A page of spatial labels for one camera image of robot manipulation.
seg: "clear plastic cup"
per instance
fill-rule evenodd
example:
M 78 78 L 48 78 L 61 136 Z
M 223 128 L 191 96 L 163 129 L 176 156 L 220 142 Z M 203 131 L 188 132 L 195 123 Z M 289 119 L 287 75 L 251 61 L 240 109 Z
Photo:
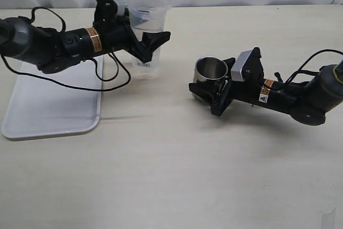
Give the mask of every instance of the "clear plastic cup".
M 130 25 L 139 41 L 143 32 L 163 32 L 169 5 L 166 0 L 129 0 Z M 160 64 L 160 51 L 157 49 L 151 62 L 143 64 L 133 57 L 132 65 L 138 70 L 138 77 L 152 78 L 157 75 Z

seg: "metal cup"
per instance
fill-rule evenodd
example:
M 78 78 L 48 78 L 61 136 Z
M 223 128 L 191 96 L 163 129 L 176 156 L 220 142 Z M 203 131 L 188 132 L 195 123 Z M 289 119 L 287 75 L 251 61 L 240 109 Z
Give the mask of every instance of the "metal cup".
M 226 63 L 213 56 L 205 56 L 195 64 L 193 83 L 204 83 L 206 85 L 215 85 L 223 80 L 228 73 Z

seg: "table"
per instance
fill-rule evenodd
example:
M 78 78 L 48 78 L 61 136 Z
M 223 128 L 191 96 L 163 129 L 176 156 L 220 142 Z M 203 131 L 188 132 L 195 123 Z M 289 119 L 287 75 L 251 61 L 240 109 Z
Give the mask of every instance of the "table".
M 56 12 L 73 29 L 94 10 Z M 18 15 L 29 10 L 0 11 Z M 59 27 L 43 11 L 36 24 Z M 343 227 L 343 105 L 308 127 L 240 102 L 214 117 L 188 91 L 201 56 L 257 46 L 266 78 L 286 78 L 316 51 L 342 50 L 342 29 L 339 5 L 173 8 L 160 76 L 105 93 L 95 130 L 0 138 L 0 228 L 319 228 L 334 208 Z M 322 54 L 308 69 L 340 60 Z M 107 58 L 105 76 L 114 70 Z M 0 65 L 1 120 L 15 79 Z

